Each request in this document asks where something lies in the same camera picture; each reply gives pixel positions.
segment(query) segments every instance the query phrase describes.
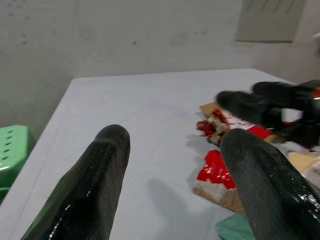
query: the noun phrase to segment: green plastic stool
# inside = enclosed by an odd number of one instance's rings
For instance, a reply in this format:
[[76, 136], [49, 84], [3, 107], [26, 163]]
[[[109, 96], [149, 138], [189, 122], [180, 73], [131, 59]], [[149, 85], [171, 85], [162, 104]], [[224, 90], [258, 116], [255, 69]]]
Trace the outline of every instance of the green plastic stool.
[[35, 140], [26, 126], [0, 128], [0, 204], [24, 166]]
[[234, 214], [220, 221], [215, 229], [218, 235], [224, 240], [255, 240], [246, 217]]

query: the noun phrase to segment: white wall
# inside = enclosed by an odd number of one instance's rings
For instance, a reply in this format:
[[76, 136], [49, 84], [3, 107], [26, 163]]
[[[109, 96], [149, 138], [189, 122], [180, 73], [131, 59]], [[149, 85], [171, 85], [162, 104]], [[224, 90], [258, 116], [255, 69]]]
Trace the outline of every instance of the white wall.
[[234, 42], [241, 7], [241, 0], [3, 0], [0, 126], [28, 125], [38, 137], [76, 77], [246, 67], [297, 83], [320, 77], [311, 41], [320, 32], [319, 0], [307, 1], [293, 44]]

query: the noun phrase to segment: green cloth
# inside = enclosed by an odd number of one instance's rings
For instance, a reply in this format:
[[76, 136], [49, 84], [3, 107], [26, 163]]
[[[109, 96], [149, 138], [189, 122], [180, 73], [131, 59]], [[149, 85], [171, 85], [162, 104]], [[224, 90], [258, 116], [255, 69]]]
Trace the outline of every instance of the green cloth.
[[224, 240], [255, 240], [246, 217], [234, 214], [216, 225], [218, 235]]

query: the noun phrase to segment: gray wall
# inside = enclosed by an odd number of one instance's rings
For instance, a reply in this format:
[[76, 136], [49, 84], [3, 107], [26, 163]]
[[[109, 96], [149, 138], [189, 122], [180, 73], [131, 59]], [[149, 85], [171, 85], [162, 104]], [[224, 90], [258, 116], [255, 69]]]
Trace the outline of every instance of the gray wall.
[[0, 127], [39, 137], [72, 78], [253, 67], [302, 82], [319, 77], [308, 0], [293, 44], [234, 41], [241, 0], [3, 0]]

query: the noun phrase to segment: white table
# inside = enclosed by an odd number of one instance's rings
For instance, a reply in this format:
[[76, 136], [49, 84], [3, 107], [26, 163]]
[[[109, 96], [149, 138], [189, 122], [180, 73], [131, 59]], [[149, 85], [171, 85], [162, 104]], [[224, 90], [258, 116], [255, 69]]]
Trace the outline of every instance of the white table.
[[131, 154], [111, 240], [216, 240], [232, 214], [192, 193], [204, 157], [199, 106], [223, 90], [281, 79], [254, 69], [88, 77], [72, 81], [0, 207], [1, 240], [18, 240], [100, 129], [120, 124]]

